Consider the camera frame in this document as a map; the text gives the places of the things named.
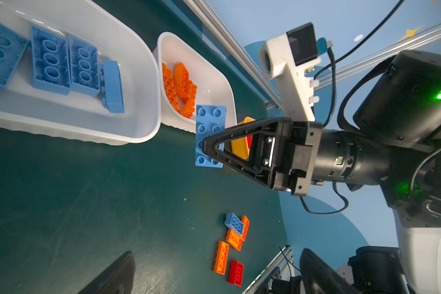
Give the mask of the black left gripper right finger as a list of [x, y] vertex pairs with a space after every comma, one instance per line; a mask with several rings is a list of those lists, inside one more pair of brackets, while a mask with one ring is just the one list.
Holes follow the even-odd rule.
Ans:
[[360, 293], [308, 248], [301, 254], [300, 270], [306, 294]]

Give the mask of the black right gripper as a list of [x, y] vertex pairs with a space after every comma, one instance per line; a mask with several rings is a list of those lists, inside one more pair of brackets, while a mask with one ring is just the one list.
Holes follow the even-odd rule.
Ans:
[[[221, 151], [216, 144], [243, 137], [275, 137], [273, 163], [270, 149], [253, 147], [249, 159], [241, 159], [229, 150]], [[229, 127], [225, 131], [204, 138], [203, 153], [230, 167], [251, 180], [275, 191], [290, 192], [293, 196], [307, 196], [322, 137], [323, 124], [316, 121], [292, 121], [290, 118], [267, 118]]]

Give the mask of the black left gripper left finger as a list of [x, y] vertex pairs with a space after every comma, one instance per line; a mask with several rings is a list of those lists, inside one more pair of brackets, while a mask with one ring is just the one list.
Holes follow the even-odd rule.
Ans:
[[134, 275], [134, 255], [126, 251], [78, 294], [130, 294]]

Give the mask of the blue lego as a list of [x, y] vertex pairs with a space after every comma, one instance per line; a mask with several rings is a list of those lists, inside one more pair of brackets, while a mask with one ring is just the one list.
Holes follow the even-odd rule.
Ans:
[[121, 74], [116, 61], [105, 60], [100, 65], [102, 102], [111, 113], [124, 113], [124, 98]]
[[98, 49], [70, 34], [67, 41], [71, 91], [96, 97], [100, 93]]
[[227, 213], [224, 224], [226, 227], [232, 229], [239, 236], [243, 236], [243, 230], [245, 226], [234, 213]]
[[68, 95], [71, 75], [67, 41], [38, 26], [31, 26], [32, 86], [51, 93]]
[[222, 168], [223, 164], [203, 153], [203, 140], [225, 131], [226, 107], [221, 105], [196, 106], [196, 166]]
[[28, 46], [28, 39], [0, 23], [0, 89], [7, 89]]

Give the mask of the small orange lego piece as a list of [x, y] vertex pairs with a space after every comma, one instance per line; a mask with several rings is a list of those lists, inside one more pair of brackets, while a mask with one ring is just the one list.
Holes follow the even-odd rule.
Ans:
[[189, 72], [183, 63], [176, 64], [174, 67], [174, 83], [179, 98], [187, 99], [189, 96]]

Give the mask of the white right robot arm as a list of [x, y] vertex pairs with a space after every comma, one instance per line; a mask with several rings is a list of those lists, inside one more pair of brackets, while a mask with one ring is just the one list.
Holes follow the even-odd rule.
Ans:
[[340, 105], [337, 131], [319, 122], [268, 118], [198, 140], [202, 153], [276, 191], [304, 199], [312, 185], [379, 186], [393, 210], [397, 247], [365, 246], [352, 279], [310, 249], [301, 276], [272, 293], [441, 294], [441, 55], [404, 50], [360, 81], [377, 79], [354, 114]]

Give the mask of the yellow plastic bin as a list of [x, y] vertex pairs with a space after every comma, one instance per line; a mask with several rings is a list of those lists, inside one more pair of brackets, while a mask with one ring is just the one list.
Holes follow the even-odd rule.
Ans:
[[247, 137], [241, 137], [231, 141], [232, 153], [241, 159], [248, 160], [250, 150], [247, 148]]

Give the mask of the white middle plastic bin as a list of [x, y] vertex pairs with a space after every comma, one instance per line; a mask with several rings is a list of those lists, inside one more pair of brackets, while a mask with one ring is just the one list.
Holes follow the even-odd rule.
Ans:
[[[178, 36], [165, 32], [158, 37], [157, 47], [153, 51], [161, 74], [161, 122], [166, 126], [195, 132], [196, 127], [196, 106], [197, 105], [221, 105], [226, 107], [225, 126], [237, 125], [235, 99], [228, 80], [210, 64], [204, 57], [188, 46]], [[176, 64], [183, 63], [189, 72], [189, 80], [197, 86], [194, 114], [191, 119], [177, 113], [170, 105], [165, 94], [162, 74], [162, 64], [173, 72]], [[184, 103], [179, 98], [180, 110]]]

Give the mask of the white plastic bin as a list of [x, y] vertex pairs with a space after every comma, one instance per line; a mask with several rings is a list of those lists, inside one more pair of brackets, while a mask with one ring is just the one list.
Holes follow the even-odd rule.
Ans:
[[0, 23], [25, 38], [38, 26], [94, 45], [100, 61], [118, 63], [125, 108], [112, 114], [100, 97], [33, 88], [27, 51], [7, 89], [0, 89], [0, 127], [115, 146], [156, 135], [161, 120], [159, 70], [151, 50], [131, 28], [92, 1], [0, 1]]
[[[165, 32], [158, 37], [157, 47], [153, 51], [161, 74], [161, 122], [166, 126], [195, 132], [196, 127], [196, 106], [197, 105], [221, 105], [226, 107], [225, 126], [237, 125], [235, 99], [228, 80], [210, 64], [204, 57], [188, 46], [178, 36]], [[197, 86], [194, 114], [191, 119], [177, 113], [170, 105], [165, 94], [162, 74], [162, 64], [173, 72], [176, 64], [183, 63], [189, 72], [189, 80]], [[180, 110], [184, 103], [179, 98]]]

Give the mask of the red lego bottom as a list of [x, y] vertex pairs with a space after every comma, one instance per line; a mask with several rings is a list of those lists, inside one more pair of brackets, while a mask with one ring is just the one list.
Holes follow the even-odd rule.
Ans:
[[244, 265], [238, 261], [231, 261], [228, 282], [238, 287], [243, 283]]

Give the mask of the white left plastic bin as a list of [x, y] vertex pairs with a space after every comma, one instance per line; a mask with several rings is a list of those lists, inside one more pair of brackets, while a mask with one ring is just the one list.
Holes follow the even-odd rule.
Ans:
[[25, 38], [38, 26], [94, 45], [100, 61], [118, 63], [125, 108], [112, 114], [100, 97], [33, 88], [27, 51], [7, 89], [0, 89], [0, 127], [115, 146], [156, 135], [161, 120], [159, 70], [151, 50], [131, 28], [92, 1], [0, 1], [0, 23]]

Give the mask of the left aluminium frame post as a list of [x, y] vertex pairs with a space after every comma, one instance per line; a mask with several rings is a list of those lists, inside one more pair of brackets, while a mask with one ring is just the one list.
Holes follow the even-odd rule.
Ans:
[[267, 110], [272, 108], [282, 109], [278, 91], [270, 82], [263, 78], [260, 67], [256, 65], [245, 48], [236, 40], [235, 36], [231, 33], [217, 13], [215, 13], [208, 1], [184, 0], [183, 2], [214, 34], [216, 39], [239, 62], [242, 68], [255, 80], [264, 92], [266, 92], [269, 97], [265, 102]]

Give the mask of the horizontal aluminium frame rail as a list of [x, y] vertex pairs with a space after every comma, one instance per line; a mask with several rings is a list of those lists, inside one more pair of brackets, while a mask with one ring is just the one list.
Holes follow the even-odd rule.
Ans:
[[336, 78], [347, 79], [391, 55], [412, 50], [441, 39], [441, 9], [410, 7], [405, 3], [390, 17], [381, 14], [326, 17], [314, 24], [312, 36], [299, 37], [300, 44], [312, 45], [314, 65], [329, 64], [332, 48], [338, 65]]

